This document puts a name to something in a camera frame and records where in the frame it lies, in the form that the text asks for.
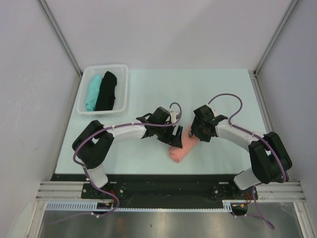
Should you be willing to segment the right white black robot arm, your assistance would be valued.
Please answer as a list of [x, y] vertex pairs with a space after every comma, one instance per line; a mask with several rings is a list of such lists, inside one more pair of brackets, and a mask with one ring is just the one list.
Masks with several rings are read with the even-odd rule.
[[254, 185], [286, 182], [288, 167], [277, 153], [278, 148], [269, 144], [268, 134], [251, 132], [223, 115], [194, 116], [189, 134], [204, 142], [210, 142], [212, 137], [226, 139], [249, 152], [251, 167], [236, 175], [228, 187], [234, 199], [240, 199]]

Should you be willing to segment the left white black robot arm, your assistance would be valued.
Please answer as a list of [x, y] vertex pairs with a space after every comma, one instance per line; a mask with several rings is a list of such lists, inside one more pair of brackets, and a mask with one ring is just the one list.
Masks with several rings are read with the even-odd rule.
[[158, 107], [153, 113], [137, 117], [129, 123], [105, 127], [98, 120], [91, 121], [73, 142], [72, 149], [73, 161], [83, 168], [86, 180], [93, 186], [93, 194], [98, 198], [109, 194], [103, 162], [112, 144], [156, 136], [162, 143], [182, 148], [183, 127], [176, 125], [181, 116], [181, 108], [174, 111]]

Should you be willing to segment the salmon pink polo shirt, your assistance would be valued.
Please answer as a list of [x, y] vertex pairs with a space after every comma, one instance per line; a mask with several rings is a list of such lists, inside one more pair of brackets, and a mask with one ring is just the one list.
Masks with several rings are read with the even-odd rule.
[[191, 125], [189, 125], [182, 134], [182, 148], [170, 147], [168, 151], [169, 157], [174, 162], [181, 162], [200, 141], [199, 138], [195, 136], [189, 136], [190, 129]]

